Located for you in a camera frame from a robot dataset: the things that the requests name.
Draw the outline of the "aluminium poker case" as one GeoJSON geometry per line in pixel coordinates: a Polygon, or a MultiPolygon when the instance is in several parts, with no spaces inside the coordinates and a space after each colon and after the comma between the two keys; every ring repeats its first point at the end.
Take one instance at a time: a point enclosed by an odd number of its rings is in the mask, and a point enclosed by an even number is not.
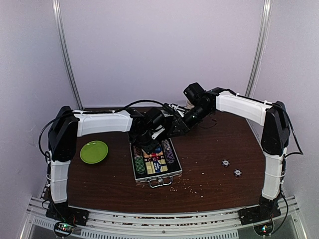
{"type": "Polygon", "coordinates": [[[182,174],[176,150],[167,136],[173,116],[156,108],[128,112],[133,118],[129,143],[135,182],[148,183],[151,188],[172,184],[174,176],[182,174]]]}

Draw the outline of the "purple poker chip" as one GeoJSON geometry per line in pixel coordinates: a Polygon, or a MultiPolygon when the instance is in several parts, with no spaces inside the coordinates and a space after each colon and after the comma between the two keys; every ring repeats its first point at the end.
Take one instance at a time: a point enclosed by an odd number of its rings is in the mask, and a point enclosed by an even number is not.
{"type": "Polygon", "coordinates": [[[228,160],[222,160],[222,166],[228,167],[230,165],[230,162],[228,160]]]}
{"type": "Polygon", "coordinates": [[[235,177],[240,177],[242,175],[242,171],[239,169],[234,170],[234,176],[235,177]]]}

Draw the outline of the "blue Texas Hold'em card box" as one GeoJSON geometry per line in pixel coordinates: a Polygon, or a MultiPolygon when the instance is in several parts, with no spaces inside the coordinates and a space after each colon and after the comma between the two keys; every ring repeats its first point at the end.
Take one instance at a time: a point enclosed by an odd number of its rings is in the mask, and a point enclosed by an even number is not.
{"type": "Polygon", "coordinates": [[[168,171],[168,167],[165,160],[146,162],[145,166],[146,166],[146,172],[148,175],[158,174],[158,173],[168,171]]]}

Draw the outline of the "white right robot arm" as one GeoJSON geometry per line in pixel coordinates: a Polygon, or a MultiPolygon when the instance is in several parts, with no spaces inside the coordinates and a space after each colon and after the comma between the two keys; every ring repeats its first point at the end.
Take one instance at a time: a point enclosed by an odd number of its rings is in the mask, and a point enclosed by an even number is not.
{"type": "Polygon", "coordinates": [[[206,91],[198,83],[188,85],[183,93],[193,108],[181,113],[177,107],[173,107],[169,137],[187,134],[216,111],[231,113],[262,126],[261,147],[266,166],[261,205],[256,208],[255,214],[259,219],[267,219],[275,211],[273,203],[281,193],[284,165],[290,156],[287,152],[290,137],[296,136],[285,104],[280,101],[259,101],[219,87],[206,91]]]}

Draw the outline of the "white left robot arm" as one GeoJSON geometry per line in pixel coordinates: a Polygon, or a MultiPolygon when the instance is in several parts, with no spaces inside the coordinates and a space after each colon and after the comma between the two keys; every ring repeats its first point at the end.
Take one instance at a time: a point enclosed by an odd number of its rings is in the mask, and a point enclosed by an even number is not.
{"type": "Polygon", "coordinates": [[[117,110],[80,111],[69,106],[60,109],[58,115],[47,123],[48,150],[42,154],[49,165],[53,214],[61,221],[67,221],[72,211],[65,204],[68,201],[67,180],[71,160],[76,153],[79,137],[105,132],[127,132],[132,144],[144,151],[151,151],[157,145],[156,138],[164,132],[164,115],[161,110],[151,108],[145,114],[128,104],[117,110]]]}

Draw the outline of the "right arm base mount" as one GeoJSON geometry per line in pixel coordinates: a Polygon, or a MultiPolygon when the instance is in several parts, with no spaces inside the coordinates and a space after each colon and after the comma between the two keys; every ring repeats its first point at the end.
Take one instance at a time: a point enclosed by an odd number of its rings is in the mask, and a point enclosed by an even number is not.
{"type": "Polygon", "coordinates": [[[262,221],[269,221],[281,215],[279,208],[273,209],[271,212],[264,211],[260,206],[242,208],[238,211],[241,225],[256,224],[262,221]]]}

